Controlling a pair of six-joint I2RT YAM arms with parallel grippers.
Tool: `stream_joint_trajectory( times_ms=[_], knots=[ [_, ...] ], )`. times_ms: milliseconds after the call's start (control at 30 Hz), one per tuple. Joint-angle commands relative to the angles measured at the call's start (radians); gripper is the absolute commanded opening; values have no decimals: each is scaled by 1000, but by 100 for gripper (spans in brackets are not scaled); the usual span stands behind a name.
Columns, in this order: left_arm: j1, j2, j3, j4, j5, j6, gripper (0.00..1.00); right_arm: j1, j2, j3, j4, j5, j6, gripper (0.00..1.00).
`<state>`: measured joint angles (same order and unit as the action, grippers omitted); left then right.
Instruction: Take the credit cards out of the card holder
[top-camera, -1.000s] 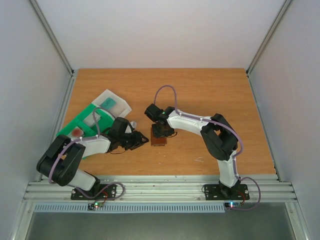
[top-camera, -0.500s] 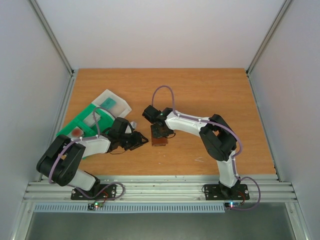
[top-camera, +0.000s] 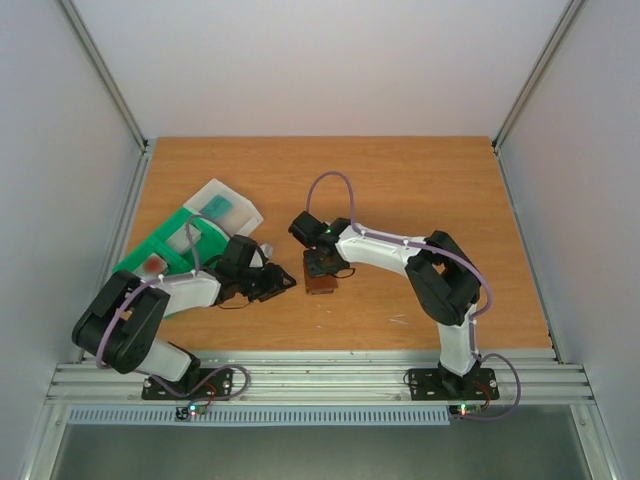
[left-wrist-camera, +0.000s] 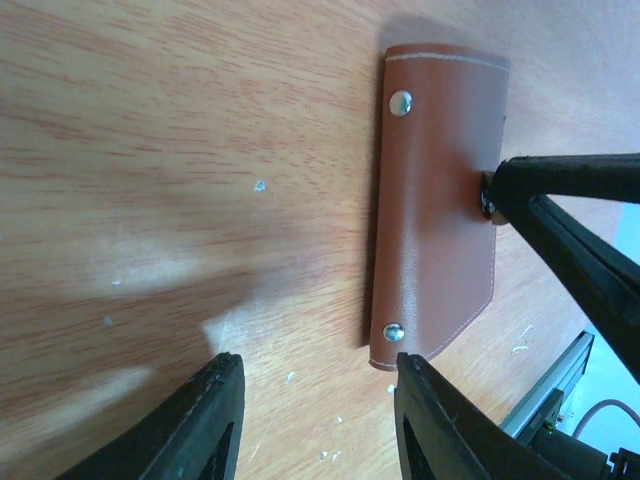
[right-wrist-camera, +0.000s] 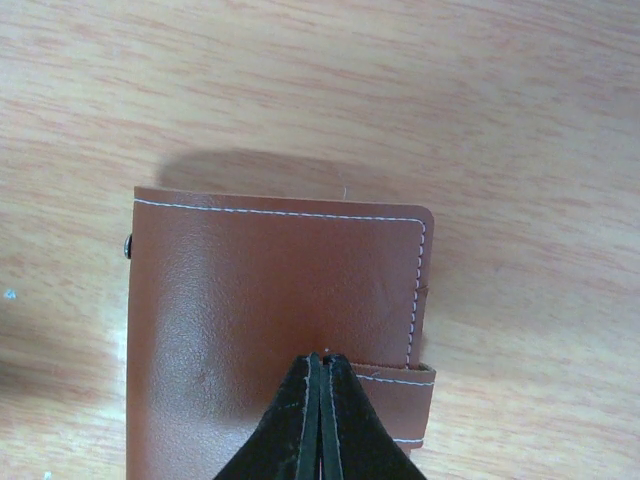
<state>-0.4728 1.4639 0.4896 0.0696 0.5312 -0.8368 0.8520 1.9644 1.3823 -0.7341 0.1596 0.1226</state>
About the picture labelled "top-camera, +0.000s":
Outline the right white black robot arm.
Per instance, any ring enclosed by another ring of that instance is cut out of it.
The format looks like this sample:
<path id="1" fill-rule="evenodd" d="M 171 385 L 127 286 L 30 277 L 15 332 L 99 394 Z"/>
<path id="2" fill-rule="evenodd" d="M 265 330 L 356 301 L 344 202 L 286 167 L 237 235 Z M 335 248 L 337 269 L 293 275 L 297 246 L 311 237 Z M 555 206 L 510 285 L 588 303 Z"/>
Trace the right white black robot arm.
<path id="1" fill-rule="evenodd" d="M 356 264 L 406 278 L 428 318 L 437 325 L 440 357 L 435 368 L 403 376 L 413 401 L 491 401 L 493 374 L 481 366 L 472 321 L 478 311 L 480 274 L 449 234 L 406 237 L 370 230 L 346 218 L 324 223 L 300 213 L 289 233 L 304 247 L 311 277 L 335 275 Z"/>

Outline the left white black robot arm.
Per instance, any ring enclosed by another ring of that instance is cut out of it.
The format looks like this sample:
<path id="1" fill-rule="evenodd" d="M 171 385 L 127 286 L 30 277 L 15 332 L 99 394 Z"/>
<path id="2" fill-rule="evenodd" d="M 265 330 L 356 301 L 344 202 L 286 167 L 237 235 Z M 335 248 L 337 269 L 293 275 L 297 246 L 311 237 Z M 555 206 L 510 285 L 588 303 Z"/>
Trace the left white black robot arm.
<path id="1" fill-rule="evenodd" d="M 200 401 L 216 392 L 228 400 L 235 395 L 232 367 L 202 368 L 191 352 L 158 339 L 161 322 L 183 311 L 219 307 L 237 295 L 248 303 L 265 302 L 295 284 L 254 240 L 234 235 L 222 253 L 186 273 L 147 280 L 126 270 L 113 273 L 75 324 L 71 339 L 101 369 L 145 375 L 146 399 Z"/>

